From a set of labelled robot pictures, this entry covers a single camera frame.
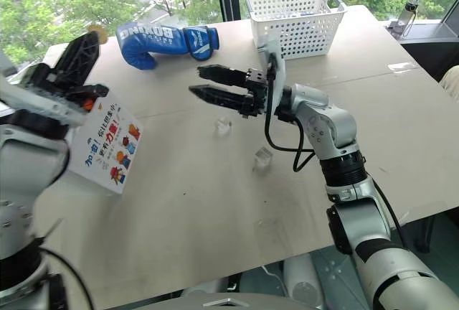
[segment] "table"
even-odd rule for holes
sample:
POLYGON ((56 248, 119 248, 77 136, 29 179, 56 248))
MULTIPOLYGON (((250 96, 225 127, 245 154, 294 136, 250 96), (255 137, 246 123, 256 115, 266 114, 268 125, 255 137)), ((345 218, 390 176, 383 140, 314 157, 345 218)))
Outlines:
MULTIPOLYGON (((128 66, 110 38, 90 82, 109 85, 144 125, 125 191, 103 196, 65 175, 37 200, 40 233, 64 218, 48 245, 75 264, 98 308, 332 244, 317 160, 295 174, 293 154, 274 151, 268 173, 254 172, 254 154, 267 146, 264 120, 245 120, 188 92, 208 83, 197 65, 259 66, 249 21, 215 26, 221 50, 210 60, 158 56, 154 71, 128 66), (227 138, 213 135, 221 116, 232 122, 227 138)), ((402 222, 459 205, 459 107, 367 9, 350 7, 326 56, 286 66, 287 83, 318 86, 354 115, 366 167, 402 222), (400 62, 409 67, 387 67, 400 62)), ((280 145, 298 143, 296 127, 280 121, 272 136, 280 145)), ((81 301, 67 280, 71 299, 81 301)))

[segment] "beige table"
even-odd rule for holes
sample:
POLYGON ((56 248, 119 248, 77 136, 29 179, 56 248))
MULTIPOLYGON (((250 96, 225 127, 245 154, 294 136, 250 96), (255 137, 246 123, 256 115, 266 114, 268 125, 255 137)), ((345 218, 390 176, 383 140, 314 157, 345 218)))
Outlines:
MULTIPOLYGON (((328 55, 287 63, 288 83, 320 85, 354 114, 366 167, 403 222, 458 206, 459 107, 366 9, 354 10, 328 55), (399 62, 413 69, 387 67, 399 62)), ((258 64, 248 22, 216 26, 222 49, 206 63, 243 70, 258 64)), ((79 269, 98 308, 332 244, 317 160, 295 174, 293 155, 274 151, 270 171, 254 172, 254 153, 267 146, 263 118, 242 119, 189 93, 188 85, 208 83, 190 57, 158 63, 155 71, 129 67, 111 39, 90 76, 122 95, 145 127, 123 195, 105 196, 65 176, 37 201, 41 233, 64 218, 49 246, 79 269), (227 138, 213 135, 220 116, 232 121, 227 138)), ((274 121, 272 130, 278 144, 298 143, 296 127, 274 121)), ((67 280, 72 299, 81 301, 67 280)))

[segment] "white plastic basket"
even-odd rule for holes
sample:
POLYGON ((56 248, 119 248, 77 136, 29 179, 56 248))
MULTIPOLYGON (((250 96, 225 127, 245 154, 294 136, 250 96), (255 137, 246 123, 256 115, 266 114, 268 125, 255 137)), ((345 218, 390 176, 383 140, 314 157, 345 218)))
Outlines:
POLYGON ((347 9, 342 0, 333 0, 338 5, 334 9, 328 0, 245 1, 255 45, 259 47, 266 35, 274 34, 286 60, 326 54, 347 9))

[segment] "basket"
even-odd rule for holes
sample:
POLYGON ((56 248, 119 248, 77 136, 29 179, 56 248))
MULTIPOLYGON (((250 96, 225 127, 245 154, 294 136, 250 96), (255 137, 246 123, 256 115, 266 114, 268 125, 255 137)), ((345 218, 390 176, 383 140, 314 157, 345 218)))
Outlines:
POLYGON ((255 45, 263 45, 266 35, 274 34, 286 60, 326 54, 347 8, 342 0, 332 0, 334 9, 328 0, 245 1, 255 45))

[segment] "boxing glove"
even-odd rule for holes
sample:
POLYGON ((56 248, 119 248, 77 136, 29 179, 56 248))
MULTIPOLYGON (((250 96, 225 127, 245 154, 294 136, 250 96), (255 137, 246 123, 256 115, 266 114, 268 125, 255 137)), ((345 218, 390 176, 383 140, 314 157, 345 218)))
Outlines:
POLYGON ((149 54, 182 55, 190 53, 196 60, 207 60, 219 49, 217 29, 205 25, 178 29, 156 24, 127 23, 116 29, 116 38, 124 60, 139 70, 155 68, 149 54))

